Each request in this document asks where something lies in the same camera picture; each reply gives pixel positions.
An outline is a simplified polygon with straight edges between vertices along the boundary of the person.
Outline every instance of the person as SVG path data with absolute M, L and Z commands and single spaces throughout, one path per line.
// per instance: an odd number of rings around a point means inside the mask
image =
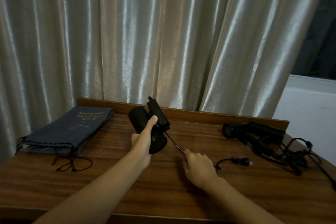
M 132 135 L 132 149 L 113 167 L 45 213 L 34 224 L 107 222 L 115 207 L 151 161 L 148 152 L 151 130 L 156 122 L 157 117 L 153 116 L 140 134 Z M 183 168 L 187 178 L 208 193 L 222 208 L 227 209 L 238 223 L 282 223 L 239 193 L 225 179 L 217 176 L 212 161 L 206 155 L 195 154 L 190 150 L 185 150 L 185 155 L 187 161 L 183 162 Z

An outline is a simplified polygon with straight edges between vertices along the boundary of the wooden table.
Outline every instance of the wooden table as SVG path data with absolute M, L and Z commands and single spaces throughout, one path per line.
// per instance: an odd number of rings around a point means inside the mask
M 38 218 L 93 181 L 129 151 L 134 129 L 127 113 L 137 105 L 90 99 L 78 99 L 78 105 L 113 107 L 116 112 L 82 153 L 93 160 L 93 166 L 77 173 L 56 172 L 56 167 L 51 165 L 53 155 L 19 153 L 0 166 L 0 218 Z M 282 221 L 336 223 L 336 192 L 317 167 L 297 177 L 255 156 L 247 146 L 238 140 L 226 139 L 221 133 L 224 123 L 253 120 L 286 129 L 288 121 L 170 108 L 163 111 L 171 122 L 169 134 L 182 149 L 207 154 L 214 163 L 230 157 L 250 158 L 253 166 L 225 162 L 218 174 Z M 183 158 L 168 141 L 161 152 L 152 156 L 150 166 L 117 206 L 111 220 L 114 223 L 232 221 L 229 214 L 185 178 Z M 85 165 L 84 160 L 76 160 L 77 168 Z M 336 177 L 333 165 L 324 160 L 323 166 Z

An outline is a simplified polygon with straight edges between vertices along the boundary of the beige curtain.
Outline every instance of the beige curtain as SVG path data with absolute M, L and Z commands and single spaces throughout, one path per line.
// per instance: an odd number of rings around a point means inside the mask
M 0 161 L 77 97 L 271 117 L 318 0 L 0 0 Z

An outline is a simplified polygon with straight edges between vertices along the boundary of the gray fabric pouch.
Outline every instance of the gray fabric pouch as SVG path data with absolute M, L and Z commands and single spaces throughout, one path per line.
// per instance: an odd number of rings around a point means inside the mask
M 74 168 L 74 158 L 82 152 L 82 149 L 99 128 L 101 128 L 114 114 L 112 108 L 75 106 L 69 112 L 52 123 L 34 131 L 26 137 L 18 140 L 16 151 L 25 144 L 30 152 L 54 153 L 57 155 L 53 164 L 58 159 L 69 159 L 69 167 Z

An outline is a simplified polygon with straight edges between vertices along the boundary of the person's right hand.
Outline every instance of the person's right hand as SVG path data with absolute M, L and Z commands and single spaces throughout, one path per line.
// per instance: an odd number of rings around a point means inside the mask
M 183 161 L 183 168 L 187 178 L 197 187 L 206 190 L 208 183 L 217 177 L 212 161 L 207 155 L 184 151 L 187 162 Z

